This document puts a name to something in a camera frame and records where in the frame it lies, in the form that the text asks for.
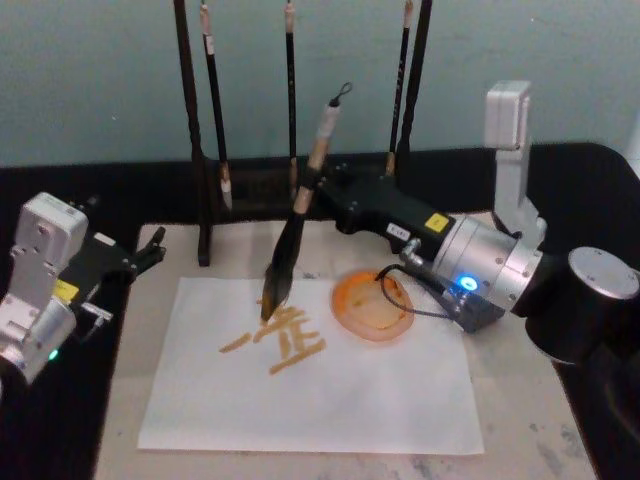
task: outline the orange dish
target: orange dish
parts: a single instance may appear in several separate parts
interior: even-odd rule
[[[405,312],[387,300],[376,282],[377,271],[359,271],[345,276],[333,288],[331,308],[338,322],[361,338],[373,342],[392,340],[413,324],[413,313]],[[389,296],[406,308],[413,308],[402,284],[385,277]]]

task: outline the blue led light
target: blue led light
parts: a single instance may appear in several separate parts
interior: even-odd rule
[[[463,275],[458,279],[458,285],[469,292],[473,292],[478,289],[478,282],[476,282],[475,278],[470,277],[468,275]]]

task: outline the chinese character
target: chinese character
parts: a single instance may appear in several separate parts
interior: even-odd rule
[[[307,357],[321,352],[327,346],[324,338],[320,338],[315,343],[307,343],[308,340],[318,338],[320,332],[303,332],[301,325],[309,321],[304,316],[305,312],[295,307],[276,309],[274,321],[268,325],[264,325],[255,335],[245,333],[240,338],[225,345],[219,351],[220,353],[228,353],[242,347],[253,338],[253,343],[259,343],[264,337],[272,333],[278,334],[278,342],[280,344],[281,362],[269,369],[271,375],[275,375],[279,371],[301,362]]]

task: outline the teal wall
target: teal wall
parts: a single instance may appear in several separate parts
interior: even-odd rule
[[[188,3],[204,148],[215,157],[198,1]],[[300,152],[346,80],[355,89],[333,150],[386,149],[403,4],[296,2]],[[287,152],[283,6],[213,1],[231,158]],[[413,147],[481,144],[485,91],[530,79],[536,140],[624,151],[640,108],[639,29],[636,0],[436,0]],[[189,155],[169,0],[2,0],[0,62],[2,165]]]

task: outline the paper sheet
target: paper sheet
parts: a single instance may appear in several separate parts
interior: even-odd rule
[[[318,332],[305,343],[326,348],[272,375],[278,332],[219,352],[261,328],[262,281],[182,278],[138,448],[483,453],[461,332],[416,317],[395,341],[366,342],[333,318],[333,283],[294,282],[287,305],[306,312],[303,332]],[[438,308],[405,286],[416,308]]]

